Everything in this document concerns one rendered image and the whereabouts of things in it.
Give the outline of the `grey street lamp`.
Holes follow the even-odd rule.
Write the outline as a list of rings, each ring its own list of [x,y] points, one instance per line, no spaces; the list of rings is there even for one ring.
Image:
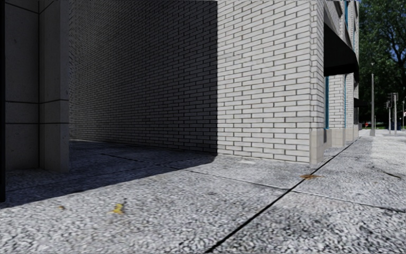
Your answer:
[[[371,62],[371,130],[370,136],[375,136],[375,103],[374,103],[374,62]]]

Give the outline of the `white brick building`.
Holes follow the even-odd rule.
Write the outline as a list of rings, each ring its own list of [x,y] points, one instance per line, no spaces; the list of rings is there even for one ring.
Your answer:
[[[316,164],[358,137],[358,1],[69,7],[74,138]]]

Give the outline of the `grey concrete building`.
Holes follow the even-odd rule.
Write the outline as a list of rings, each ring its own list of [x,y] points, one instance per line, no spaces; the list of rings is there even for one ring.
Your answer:
[[[69,12],[0,0],[0,202],[9,170],[69,170]]]

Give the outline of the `trees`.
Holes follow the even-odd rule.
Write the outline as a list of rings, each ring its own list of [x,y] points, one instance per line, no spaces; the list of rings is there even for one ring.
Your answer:
[[[406,0],[361,0],[358,87],[377,122],[388,123],[386,102],[397,93],[398,124],[406,125]]]

